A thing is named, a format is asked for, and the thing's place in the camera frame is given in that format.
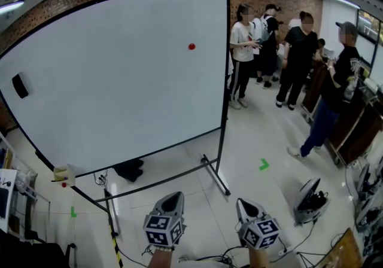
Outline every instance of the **backpack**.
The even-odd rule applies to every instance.
[[[269,39],[269,37],[272,35],[273,31],[268,32],[268,19],[273,18],[272,16],[267,16],[266,18],[255,18],[253,20],[253,23],[255,25],[254,30],[254,39],[257,41],[259,40],[259,43],[263,43]]]

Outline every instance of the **woman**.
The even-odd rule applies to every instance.
[[[286,45],[284,52],[283,82],[276,97],[276,105],[282,107],[286,95],[291,86],[288,96],[288,108],[294,110],[300,90],[305,83],[307,74],[312,64],[312,56],[315,53],[315,60],[320,60],[318,50],[318,37],[312,31],[314,27],[314,18],[309,13],[302,16],[301,26],[293,27],[286,35]]]
[[[254,59],[253,48],[260,45],[254,41],[254,24],[251,8],[246,4],[240,4],[237,10],[237,22],[233,25],[230,36],[230,48],[233,49],[234,70],[230,82],[229,105],[234,109],[246,108],[244,100],[247,83],[249,82],[251,64]],[[238,101],[235,101],[235,93],[239,89]]]

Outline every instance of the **white t-shirt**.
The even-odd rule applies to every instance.
[[[249,22],[248,26],[244,26],[241,22],[236,22],[232,27],[230,43],[235,45],[241,42],[254,40],[254,24]],[[233,58],[239,62],[250,62],[254,59],[252,47],[234,48]]]
[[[291,28],[295,28],[296,26],[301,26],[302,22],[300,19],[291,19],[290,22],[288,23],[288,29],[290,30]]]

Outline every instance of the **hand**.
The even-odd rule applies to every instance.
[[[327,65],[327,70],[330,70],[331,68],[334,68],[334,61],[333,60],[328,60],[326,65]]]
[[[261,49],[262,45],[258,44],[259,41],[248,41],[247,46],[252,48],[258,48]]]

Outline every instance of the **fluorescent light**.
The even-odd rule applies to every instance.
[[[357,8],[358,10],[360,10],[360,7],[358,5],[356,5],[356,4],[352,3],[352,2],[349,2],[347,0],[337,0],[337,1],[339,1],[341,3],[344,3],[344,4],[347,4],[347,5],[350,5],[351,7],[354,7],[354,8]]]
[[[24,4],[24,0],[18,0],[4,5],[0,5],[0,14],[4,14],[21,7]]]

